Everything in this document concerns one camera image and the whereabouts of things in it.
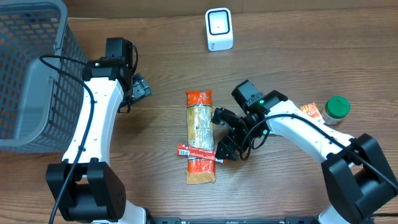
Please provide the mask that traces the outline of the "small orange white box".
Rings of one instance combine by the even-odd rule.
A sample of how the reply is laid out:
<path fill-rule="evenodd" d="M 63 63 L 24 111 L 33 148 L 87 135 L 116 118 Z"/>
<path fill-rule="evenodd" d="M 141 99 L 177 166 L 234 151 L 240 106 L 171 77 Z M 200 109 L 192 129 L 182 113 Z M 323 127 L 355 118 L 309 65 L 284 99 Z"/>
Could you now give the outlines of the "small orange white box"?
<path fill-rule="evenodd" d="M 324 124 L 325 120 L 323 119 L 318 107 L 316 106 L 315 102 L 310 104 L 306 104 L 300 107 L 300 109 L 313 119 L 317 120 L 318 122 Z"/>

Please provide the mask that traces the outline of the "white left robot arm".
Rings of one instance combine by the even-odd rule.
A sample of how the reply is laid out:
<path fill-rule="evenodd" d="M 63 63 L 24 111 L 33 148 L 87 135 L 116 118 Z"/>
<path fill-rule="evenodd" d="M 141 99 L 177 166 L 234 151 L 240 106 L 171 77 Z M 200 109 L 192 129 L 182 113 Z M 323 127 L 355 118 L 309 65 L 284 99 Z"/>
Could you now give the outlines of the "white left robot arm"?
<path fill-rule="evenodd" d="M 121 179 L 110 166 L 110 142 L 116 115 L 152 91 L 136 71 L 137 47 L 122 37 L 108 38 L 98 60 L 83 63 L 76 78 L 84 99 L 75 133 L 59 164 L 50 164 L 46 181 L 55 199 L 49 218 L 80 223 L 151 222 L 148 209 L 127 199 Z"/>

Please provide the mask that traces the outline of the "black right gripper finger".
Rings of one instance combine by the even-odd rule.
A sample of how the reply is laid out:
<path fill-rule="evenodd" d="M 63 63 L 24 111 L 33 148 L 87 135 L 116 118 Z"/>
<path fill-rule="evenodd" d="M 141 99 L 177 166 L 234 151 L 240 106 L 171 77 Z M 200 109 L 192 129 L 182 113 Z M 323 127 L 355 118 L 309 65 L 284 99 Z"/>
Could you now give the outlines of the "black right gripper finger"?
<path fill-rule="evenodd" d="M 226 114 L 227 112 L 224 108 L 216 108 L 213 112 L 211 122 L 215 125 L 226 125 L 226 121 L 224 120 Z"/>
<path fill-rule="evenodd" d="M 236 152 L 238 149 L 239 146 L 234 142 L 234 140 L 229 136 L 225 136 L 217 144 L 215 157 L 217 159 L 236 161 L 239 159 L 239 155 Z"/>

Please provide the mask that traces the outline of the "red coffee stick sachet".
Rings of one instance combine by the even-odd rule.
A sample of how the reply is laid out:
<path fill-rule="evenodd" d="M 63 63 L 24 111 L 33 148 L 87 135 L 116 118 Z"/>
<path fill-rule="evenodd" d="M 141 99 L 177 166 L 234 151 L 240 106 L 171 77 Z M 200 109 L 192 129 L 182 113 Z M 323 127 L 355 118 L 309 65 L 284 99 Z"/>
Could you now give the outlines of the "red coffee stick sachet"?
<path fill-rule="evenodd" d="M 188 146 L 186 144 L 178 144 L 177 155 L 179 156 L 191 156 L 200 159 L 207 159 L 210 161 L 215 161 L 224 164 L 224 159 L 217 159 L 216 153 L 214 151 L 209 151 L 205 149 L 200 149 L 197 147 Z"/>

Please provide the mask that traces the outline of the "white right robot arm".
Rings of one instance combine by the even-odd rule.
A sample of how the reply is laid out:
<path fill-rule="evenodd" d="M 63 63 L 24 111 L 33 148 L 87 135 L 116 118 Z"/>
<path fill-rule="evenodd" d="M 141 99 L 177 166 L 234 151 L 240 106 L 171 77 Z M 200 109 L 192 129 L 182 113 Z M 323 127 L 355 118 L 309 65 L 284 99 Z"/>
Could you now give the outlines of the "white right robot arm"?
<path fill-rule="evenodd" d="M 322 167 L 330 206 L 305 223 L 372 223 L 377 210 L 397 196 L 397 179 L 379 145 L 370 135 L 354 138 L 301 111 L 282 93 L 260 92 L 249 80 L 231 93 L 244 111 L 239 117 L 216 108 L 212 123 L 227 125 L 218 142 L 217 159 L 247 160 L 253 140 L 270 133 L 282 136 Z"/>

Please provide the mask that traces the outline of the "long orange spaghetti packet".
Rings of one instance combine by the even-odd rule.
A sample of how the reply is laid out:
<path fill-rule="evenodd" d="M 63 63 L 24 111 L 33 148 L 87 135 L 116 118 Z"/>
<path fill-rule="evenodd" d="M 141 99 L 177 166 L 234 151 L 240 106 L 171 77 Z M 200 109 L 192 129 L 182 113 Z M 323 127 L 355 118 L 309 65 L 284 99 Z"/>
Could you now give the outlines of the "long orange spaghetti packet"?
<path fill-rule="evenodd" d="M 187 91 L 187 142 L 191 147 L 214 151 L 212 91 Z M 216 182 L 215 161 L 188 157 L 187 184 Z"/>

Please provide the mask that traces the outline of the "green capped bottle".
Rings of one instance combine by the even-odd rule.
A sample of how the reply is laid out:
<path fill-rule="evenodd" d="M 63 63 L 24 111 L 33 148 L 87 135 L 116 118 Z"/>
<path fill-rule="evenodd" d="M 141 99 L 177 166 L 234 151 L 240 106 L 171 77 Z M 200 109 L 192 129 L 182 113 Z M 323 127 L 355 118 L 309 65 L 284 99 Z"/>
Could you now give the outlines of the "green capped bottle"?
<path fill-rule="evenodd" d="M 346 117 L 351 109 L 350 102 L 342 96 L 330 98 L 324 106 L 322 117 L 325 124 L 333 125 L 339 123 Z"/>

